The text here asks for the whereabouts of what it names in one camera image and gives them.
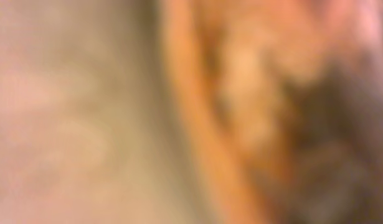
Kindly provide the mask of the beige rice pouch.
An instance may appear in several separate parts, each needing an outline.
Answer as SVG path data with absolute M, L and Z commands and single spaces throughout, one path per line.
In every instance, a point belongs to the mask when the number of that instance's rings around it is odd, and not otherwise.
M 382 15 L 0 0 L 0 224 L 383 223 Z

